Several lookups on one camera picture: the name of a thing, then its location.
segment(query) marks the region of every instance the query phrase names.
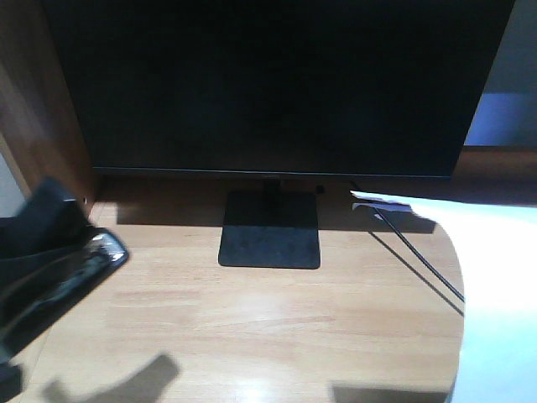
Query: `monitor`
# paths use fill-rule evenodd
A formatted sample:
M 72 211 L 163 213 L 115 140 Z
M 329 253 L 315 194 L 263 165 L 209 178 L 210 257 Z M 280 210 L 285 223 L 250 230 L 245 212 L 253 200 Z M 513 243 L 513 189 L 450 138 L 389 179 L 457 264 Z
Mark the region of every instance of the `monitor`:
M 276 179 L 450 176 L 514 5 L 42 1 L 97 172 Z

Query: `white surface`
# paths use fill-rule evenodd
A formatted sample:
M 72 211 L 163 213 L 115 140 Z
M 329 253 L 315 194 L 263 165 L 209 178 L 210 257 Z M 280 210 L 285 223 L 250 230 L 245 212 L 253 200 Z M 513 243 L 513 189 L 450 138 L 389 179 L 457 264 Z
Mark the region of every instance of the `white surface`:
M 453 242 L 466 305 L 451 402 L 535 403 L 537 209 L 353 195 L 408 205 L 415 214 L 438 222 Z
M 23 193 L 0 154 L 0 217 L 11 217 L 24 203 Z

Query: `black cable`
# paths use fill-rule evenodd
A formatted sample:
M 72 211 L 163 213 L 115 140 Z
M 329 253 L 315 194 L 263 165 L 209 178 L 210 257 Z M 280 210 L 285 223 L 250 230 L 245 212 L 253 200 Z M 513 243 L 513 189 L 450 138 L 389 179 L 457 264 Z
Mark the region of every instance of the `black cable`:
M 351 184 L 356 191 L 361 191 L 360 187 L 356 184 L 356 182 L 351 181 Z M 397 227 L 395 227 L 395 225 L 391 221 L 389 221 L 386 215 L 376 207 L 372 207 L 372 209 L 375 211 L 375 214 L 378 214 L 386 223 L 386 225 L 388 225 L 392 229 L 392 231 L 394 231 L 394 233 L 399 237 L 399 239 L 401 239 L 401 241 L 406 245 L 406 247 L 410 249 L 410 251 L 416 256 L 416 258 L 418 258 L 420 262 L 427 269 L 429 269 L 429 271 L 433 275 L 435 275 L 438 280 L 442 282 L 443 285 L 445 285 L 453 294 L 455 294 L 455 296 L 459 300 L 464 302 L 464 296 L 459 292 L 459 290 L 455 288 L 455 286 L 453 286 L 453 284 L 450 283 L 437 269 L 435 269 L 435 267 L 431 263 L 429 263 L 429 261 L 420 253 L 420 251 L 414 247 L 414 245 L 399 231 Z

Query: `wooden furniture panel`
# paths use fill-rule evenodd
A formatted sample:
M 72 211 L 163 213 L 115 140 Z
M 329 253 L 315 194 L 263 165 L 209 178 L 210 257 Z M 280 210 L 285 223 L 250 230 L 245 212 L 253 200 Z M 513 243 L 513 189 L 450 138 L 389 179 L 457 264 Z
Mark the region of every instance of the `wooden furniture panel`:
M 26 195 L 50 175 L 89 212 L 95 178 L 38 0 L 0 2 L 0 146 Z

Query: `black object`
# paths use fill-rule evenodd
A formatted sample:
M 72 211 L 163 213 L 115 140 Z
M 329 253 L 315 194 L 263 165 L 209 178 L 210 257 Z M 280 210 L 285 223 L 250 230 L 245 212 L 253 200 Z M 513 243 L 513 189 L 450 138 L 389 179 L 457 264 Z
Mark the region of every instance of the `black object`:
M 233 191 L 227 197 L 218 262 L 223 266 L 317 269 L 321 265 L 315 195 Z
M 361 191 L 360 187 L 354 182 L 351 181 L 352 186 L 354 187 L 355 191 Z M 404 243 L 404 245 L 410 249 L 410 252 L 414 254 L 416 258 L 427 268 L 429 271 L 435 275 L 435 277 L 442 282 L 443 285 L 445 285 L 455 296 L 461 301 L 464 302 L 464 296 L 461 294 L 461 292 L 452 284 L 449 282 L 449 280 L 444 277 L 440 271 L 435 269 L 435 267 L 429 263 L 429 260 L 427 260 L 418 249 L 414 247 L 414 245 L 399 231 L 397 226 L 395 226 L 387 217 L 384 212 L 382 212 L 380 209 L 376 207 L 372 207 L 375 214 L 378 214 L 380 218 L 390 227 L 390 229 L 397 235 L 397 237 Z
M 0 401 L 10 401 L 23 389 L 23 373 L 18 366 L 0 362 Z
M 128 252 L 112 233 L 93 227 L 52 179 L 2 225 L 0 390 L 8 392 L 0 401 L 6 401 L 21 391 L 20 371 L 9 359 L 123 265 Z
M 42 3 L 100 173 L 341 179 L 451 174 L 514 0 Z
M 89 225 L 76 199 L 47 178 L 3 229 L 0 257 L 29 256 L 76 243 Z

